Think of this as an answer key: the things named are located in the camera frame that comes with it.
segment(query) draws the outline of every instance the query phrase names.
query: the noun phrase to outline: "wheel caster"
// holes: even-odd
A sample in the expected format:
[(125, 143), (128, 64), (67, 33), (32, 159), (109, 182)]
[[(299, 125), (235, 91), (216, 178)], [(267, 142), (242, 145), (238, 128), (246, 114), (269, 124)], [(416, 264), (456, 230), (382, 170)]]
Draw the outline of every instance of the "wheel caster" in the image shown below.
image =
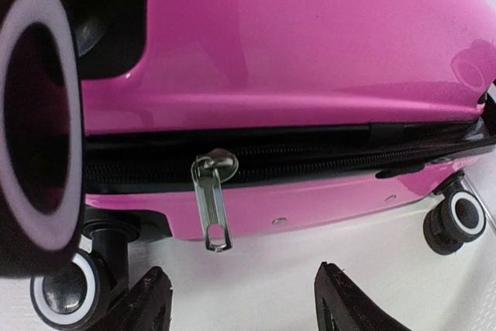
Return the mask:
[(85, 330), (109, 308), (110, 288), (105, 269), (82, 250), (56, 274), (33, 278), (30, 291), (36, 313), (54, 329)]
[(33, 307), (54, 329), (91, 328), (129, 291), (127, 245), (140, 235), (139, 219), (97, 209), (88, 209), (85, 218), (92, 251), (79, 250), (61, 271), (31, 280)]
[(468, 191), (453, 191), (424, 219), (424, 237), (432, 250), (449, 255), (482, 235), (486, 215)]

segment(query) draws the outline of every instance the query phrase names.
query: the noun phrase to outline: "zipper pull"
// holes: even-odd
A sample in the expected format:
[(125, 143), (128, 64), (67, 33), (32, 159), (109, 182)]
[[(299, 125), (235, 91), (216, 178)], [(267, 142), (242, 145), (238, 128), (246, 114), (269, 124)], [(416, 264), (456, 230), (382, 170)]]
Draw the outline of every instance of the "zipper pull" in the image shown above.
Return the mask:
[[(224, 149), (215, 149), (206, 155), (196, 157), (196, 161), (191, 166), (191, 176), (195, 185), (201, 228), (207, 250), (222, 252), (233, 247), (221, 183), (232, 178), (238, 171), (238, 167), (236, 156)], [(222, 243), (212, 242), (208, 229), (214, 225), (222, 228), (224, 233)]]

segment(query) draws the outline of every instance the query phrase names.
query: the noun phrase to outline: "black zipper tape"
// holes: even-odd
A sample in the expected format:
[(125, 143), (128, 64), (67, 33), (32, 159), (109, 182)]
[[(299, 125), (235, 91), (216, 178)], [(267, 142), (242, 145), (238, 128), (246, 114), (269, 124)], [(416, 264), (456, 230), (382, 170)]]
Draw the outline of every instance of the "black zipper tape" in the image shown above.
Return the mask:
[[(401, 133), (398, 125), (375, 127), (379, 131), (373, 136), (372, 126), (358, 126), (356, 131), (352, 126), (331, 128), (302, 129), (295, 131), (296, 135), (279, 129), (261, 136), (240, 136), (236, 131), (221, 131), (222, 135), (216, 136), (211, 131), (90, 138), (86, 192), (191, 191), (190, 168), (195, 157), (215, 147), (225, 148), (239, 159), (238, 172), (223, 185), (239, 188), (332, 178), (354, 171), (396, 177), (420, 171), (427, 164), (486, 153), (496, 144), (496, 136), (487, 132), (482, 119), (476, 123), (403, 125)], [(394, 134), (394, 141), (384, 136), (388, 133)]]

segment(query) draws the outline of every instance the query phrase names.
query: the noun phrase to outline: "hard-shell suitcase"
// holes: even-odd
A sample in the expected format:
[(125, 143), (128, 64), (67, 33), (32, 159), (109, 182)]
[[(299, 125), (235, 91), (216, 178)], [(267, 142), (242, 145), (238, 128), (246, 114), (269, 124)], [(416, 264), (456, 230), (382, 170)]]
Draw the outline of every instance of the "hard-shell suitcase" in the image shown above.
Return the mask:
[[(86, 200), (159, 212), (175, 238), (404, 205), (494, 142), (484, 0), (146, 0), (136, 12), (138, 36), (124, 14), (81, 58)], [(239, 169), (215, 175), (214, 149)], [(193, 192), (197, 159), (211, 195)]]
[(168, 328), (161, 269), (128, 292), (143, 221), (221, 252), (434, 192), (435, 252), (484, 231), (461, 171), (496, 143), (483, 0), (0, 0), (0, 17), (0, 274), (93, 240), (32, 279), (51, 326)]

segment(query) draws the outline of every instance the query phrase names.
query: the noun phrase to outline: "metal screw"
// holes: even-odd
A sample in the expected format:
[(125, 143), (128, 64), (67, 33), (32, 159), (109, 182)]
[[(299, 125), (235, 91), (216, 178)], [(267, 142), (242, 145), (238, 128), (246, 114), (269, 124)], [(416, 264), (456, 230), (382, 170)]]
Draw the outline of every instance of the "metal screw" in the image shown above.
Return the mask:
[(272, 225), (284, 225), (286, 222), (288, 222), (288, 219), (286, 219), (285, 217), (280, 217), (278, 219), (275, 219), (272, 222)]

